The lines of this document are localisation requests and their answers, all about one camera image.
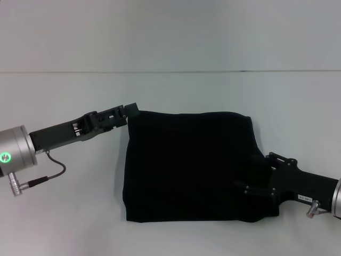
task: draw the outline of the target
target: black cable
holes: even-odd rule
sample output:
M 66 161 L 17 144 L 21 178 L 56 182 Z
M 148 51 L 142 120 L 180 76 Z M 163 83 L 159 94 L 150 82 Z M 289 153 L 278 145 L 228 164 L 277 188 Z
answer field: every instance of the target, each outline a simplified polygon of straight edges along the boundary
M 41 183 L 43 183 L 43 182 L 45 182 L 45 181 L 54 179 L 54 178 L 56 178 L 56 177 L 62 175 L 63 173 L 65 173 L 65 171 L 66 171 L 66 166 L 65 166 L 63 163 L 61 163 L 61 162 L 59 162 L 59 161 L 53 159 L 53 158 L 50 156 L 50 152 L 49 152 L 49 151 L 47 151 L 46 154 L 47 154 L 47 156 L 49 157 L 49 159 L 50 159 L 51 161 L 55 162 L 56 164 L 61 165 L 61 166 L 63 167 L 63 170 L 62 170 L 60 173 L 57 173 L 57 174 L 52 175 L 52 176 L 50 176 L 50 177 L 44 176 L 44 177 L 41 177 L 41 178 L 38 178 L 38 179 L 35 179 L 35 180 L 30 180 L 30 181 L 28 181 L 28 182 L 26 182 L 26 183 L 24 183 L 24 184 L 21 184 L 21 186 L 23 187 L 23 189 L 34 187 L 34 186 L 36 186 L 36 185 L 39 185 L 39 184 L 41 184 Z
M 48 158 L 49 158 L 51 161 L 53 161 L 53 162 L 55 162 L 56 164 L 59 164 L 59 165 L 61 165 L 61 166 L 63 167 L 63 170 L 62 170 L 60 173 L 57 173 L 57 174 L 52 175 L 52 176 L 50 176 L 50 177 L 47 177 L 47 179 L 48 179 L 48 180 L 51 180 L 51 179 L 57 178 L 58 176 L 60 176 L 60 175 L 62 175 L 63 173 L 65 173 L 65 171 L 66 171 L 66 166 L 65 166 L 63 163 L 61 163 L 61 162 L 59 162 L 59 161 L 53 159 L 53 158 L 50 156 L 50 152 L 49 152 L 49 151 L 47 151 L 46 154 L 47 154 Z

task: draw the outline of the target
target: black bracket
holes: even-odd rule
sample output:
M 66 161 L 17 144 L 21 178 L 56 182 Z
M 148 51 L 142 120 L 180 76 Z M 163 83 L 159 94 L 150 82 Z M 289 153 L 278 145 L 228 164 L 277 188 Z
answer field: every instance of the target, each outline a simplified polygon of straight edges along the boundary
M 127 124 L 127 117 L 135 117 L 139 109 L 135 103 L 125 107 L 118 106 L 102 112 L 96 111 L 70 122 L 31 132 L 37 154 L 65 146 L 77 141 L 85 141 L 98 134 L 111 131 L 114 127 Z
M 275 153 L 266 156 L 273 174 L 269 189 L 273 189 L 278 202 L 294 200 L 312 205 L 314 200 L 320 202 L 320 208 L 331 210 L 331 202 L 338 180 L 301 171 L 297 160 L 285 158 Z

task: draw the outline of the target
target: black fabric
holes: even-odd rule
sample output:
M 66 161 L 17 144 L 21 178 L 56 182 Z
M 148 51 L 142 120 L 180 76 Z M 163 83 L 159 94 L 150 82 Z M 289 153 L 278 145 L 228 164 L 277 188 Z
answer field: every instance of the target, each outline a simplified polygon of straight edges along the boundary
M 128 221 L 255 222 L 278 216 L 270 197 L 246 195 L 235 185 L 267 188 L 272 173 L 250 117 L 141 111 L 128 128 L 123 190 Z

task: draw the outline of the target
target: silver cylindrical joint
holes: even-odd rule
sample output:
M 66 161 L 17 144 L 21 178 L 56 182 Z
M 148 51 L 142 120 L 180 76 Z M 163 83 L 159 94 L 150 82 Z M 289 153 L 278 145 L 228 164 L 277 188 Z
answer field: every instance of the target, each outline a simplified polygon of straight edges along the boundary
M 331 214 L 341 218 L 341 179 L 337 183 L 332 197 Z
M 35 149 L 24 126 L 0 131 L 0 168 L 3 175 L 36 164 Z

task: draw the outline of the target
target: metal connector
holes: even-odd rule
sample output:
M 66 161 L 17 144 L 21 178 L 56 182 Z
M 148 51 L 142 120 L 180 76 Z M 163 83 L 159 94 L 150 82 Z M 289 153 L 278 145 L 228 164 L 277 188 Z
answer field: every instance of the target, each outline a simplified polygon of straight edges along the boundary
M 12 188 L 12 192 L 14 196 L 20 196 L 22 195 L 21 188 L 20 188 L 20 183 L 17 180 L 17 177 L 15 176 L 14 172 L 11 172 L 9 174 L 9 179 L 10 179 L 10 185 Z

